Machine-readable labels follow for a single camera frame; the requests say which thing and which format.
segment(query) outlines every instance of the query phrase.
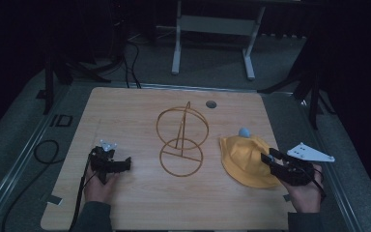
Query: dark background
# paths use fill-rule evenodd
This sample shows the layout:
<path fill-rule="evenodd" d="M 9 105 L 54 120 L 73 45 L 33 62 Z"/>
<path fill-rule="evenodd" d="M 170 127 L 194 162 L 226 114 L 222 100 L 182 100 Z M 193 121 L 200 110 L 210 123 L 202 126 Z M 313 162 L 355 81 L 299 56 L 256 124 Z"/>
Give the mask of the dark background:
<path fill-rule="evenodd" d="M 175 1 L 115 2 L 118 6 L 113 6 L 113 11 L 117 14 L 113 16 L 118 18 L 113 20 L 126 20 L 151 41 L 156 38 L 156 24 L 175 25 Z M 26 82 L 43 69 L 47 42 L 80 61 L 91 61 L 95 55 L 109 56 L 107 48 L 98 47 L 91 40 L 101 34 L 94 30 L 102 28 L 101 40 L 109 43 L 110 18 L 88 23 L 85 16 L 93 18 L 88 9 L 94 9 L 88 4 L 89 1 L 78 5 L 75 1 L 0 1 L 0 119 Z M 107 7 L 97 8 L 99 12 L 104 9 Z M 219 6 L 213 14 L 228 13 L 225 9 Z M 323 8 L 277 4 L 268 8 L 260 30 L 277 37 L 285 34 L 308 39 L 312 49 L 305 57 L 299 57 L 299 67 L 307 69 L 306 62 L 300 59 L 320 58 L 322 88 L 328 92 L 371 178 L 371 1 L 330 1 L 329 7 Z"/>

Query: metal frame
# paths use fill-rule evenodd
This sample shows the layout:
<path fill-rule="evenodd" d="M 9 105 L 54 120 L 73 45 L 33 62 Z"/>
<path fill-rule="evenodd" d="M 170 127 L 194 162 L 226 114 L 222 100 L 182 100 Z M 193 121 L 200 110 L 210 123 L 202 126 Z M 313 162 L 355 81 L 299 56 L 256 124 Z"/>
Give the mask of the metal frame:
<path fill-rule="evenodd" d="M 255 78 L 252 67 L 251 52 L 261 20 L 265 12 L 265 7 L 260 7 L 255 20 L 204 17 L 182 14 L 182 0 L 177 1 L 177 27 L 176 27 L 176 46 L 174 48 L 172 74 L 179 74 L 180 60 L 182 54 L 181 33 L 182 31 L 231 34 L 249 36 L 249 44 L 243 49 L 243 61 L 245 63 L 246 77 L 250 80 Z"/>

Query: copper wire sculpture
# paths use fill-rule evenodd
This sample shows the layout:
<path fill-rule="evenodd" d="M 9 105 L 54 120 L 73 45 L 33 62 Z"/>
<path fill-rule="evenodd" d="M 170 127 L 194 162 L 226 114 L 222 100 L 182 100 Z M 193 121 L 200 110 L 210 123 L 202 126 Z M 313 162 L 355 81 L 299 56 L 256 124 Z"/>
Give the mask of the copper wire sculpture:
<path fill-rule="evenodd" d="M 177 137 L 166 141 L 161 136 L 161 134 L 160 134 L 160 131 L 158 129 L 158 124 L 160 123 L 160 119 L 162 118 L 162 116 L 165 113 L 167 113 L 167 112 L 175 112 L 175 111 L 183 112 L 183 117 L 182 117 L 182 120 L 180 122 L 180 126 L 179 126 L 179 130 L 178 130 L 178 133 L 177 133 Z M 204 139 L 200 143 L 197 143 L 197 142 L 193 141 L 190 138 L 186 138 L 186 115 L 187 114 L 191 114 L 191 115 L 197 117 L 199 120 L 201 120 L 204 123 L 204 125 L 206 127 L 205 137 L 204 137 Z M 191 108 L 191 103 L 188 102 L 186 104 L 186 107 L 182 107 L 182 106 L 172 107 L 172 108 L 169 108 L 169 109 L 164 110 L 163 112 L 161 112 L 158 115 L 158 119 L 157 119 L 157 123 L 156 123 L 156 129 L 157 129 L 158 137 L 164 143 L 164 146 L 161 148 L 161 151 L 159 153 L 159 160 L 160 160 L 160 163 L 161 163 L 162 168 L 167 173 L 169 173 L 169 174 L 171 174 L 173 176 L 176 176 L 176 177 L 187 177 L 187 176 L 190 176 L 190 175 L 196 173 L 200 169 L 201 165 L 203 164 L 203 159 L 204 159 L 204 154 L 203 154 L 203 151 L 201 150 L 200 146 L 206 141 L 207 137 L 209 136 L 209 124 L 208 124 L 206 118 L 200 112 L 198 112 L 197 110 Z M 188 141 L 192 145 L 189 146 L 189 147 L 186 147 L 185 146 L 185 141 Z M 179 154 L 166 151 L 165 149 L 167 147 L 170 147 L 172 149 L 175 149 L 176 151 L 179 151 Z M 200 153 L 200 159 L 196 159 L 196 158 L 192 158 L 192 157 L 187 157 L 187 156 L 184 155 L 184 151 L 185 150 L 192 150 L 192 149 L 198 149 L 198 151 Z M 163 154 L 174 156 L 174 157 L 178 157 L 178 158 L 181 158 L 181 159 L 193 160 L 193 161 L 199 162 L 199 165 L 198 165 L 198 167 L 195 170 L 191 171 L 190 173 L 176 174 L 173 171 L 168 170 L 168 168 L 166 167 L 166 165 L 164 165 L 164 162 L 162 160 Z"/>

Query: white bracket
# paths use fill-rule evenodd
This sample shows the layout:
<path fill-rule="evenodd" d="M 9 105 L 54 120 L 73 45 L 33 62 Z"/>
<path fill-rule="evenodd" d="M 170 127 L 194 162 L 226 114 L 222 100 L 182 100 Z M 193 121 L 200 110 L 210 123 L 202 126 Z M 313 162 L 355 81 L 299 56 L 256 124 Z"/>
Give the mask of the white bracket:
<path fill-rule="evenodd" d="M 289 150 L 287 152 L 287 155 L 293 158 L 307 161 L 335 161 L 335 157 L 328 156 L 327 154 L 308 147 L 303 143 Z"/>
<path fill-rule="evenodd" d="M 103 148 L 104 152 L 108 152 L 112 149 L 117 147 L 117 143 L 111 144 L 109 142 L 104 141 L 103 139 L 100 140 L 101 147 Z"/>

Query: wooden tabletop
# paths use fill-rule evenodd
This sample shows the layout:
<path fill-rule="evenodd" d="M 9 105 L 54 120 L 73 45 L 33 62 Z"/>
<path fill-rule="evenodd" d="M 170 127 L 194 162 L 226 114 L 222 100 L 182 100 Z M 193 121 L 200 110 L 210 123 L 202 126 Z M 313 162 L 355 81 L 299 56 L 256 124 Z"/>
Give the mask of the wooden tabletop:
<path fill-rule="evenodd" d="M 214 101 L 216 108 L 208 108 Z M 158 115 L 171 107 L 190 107 L 209 125 L 201 168 L 188 177 L 167 173 L 159 160 L 164 143 L 157 135 Z M 175 138 L 182 112 L 161 119 L 162 136 Z M 206 128 L 187 116 L 186 137 L 201 140 Z M 53 195 L 61 205 L 47 204 L 42 227 L 69 229 L 89 152 L 100 140 L 116 142 L 115 160 L 131 157 L 131 171 L 121 173 L 112 201 L 111 221 L 119 230 L 248 230 L 287 229 L 287 193 L 276 188 L 243 186 L 224 170 L 219 138 L 241 127 L 277 148 L 262 99 L 255 93 L 96 88 L 87 102 Z"/>

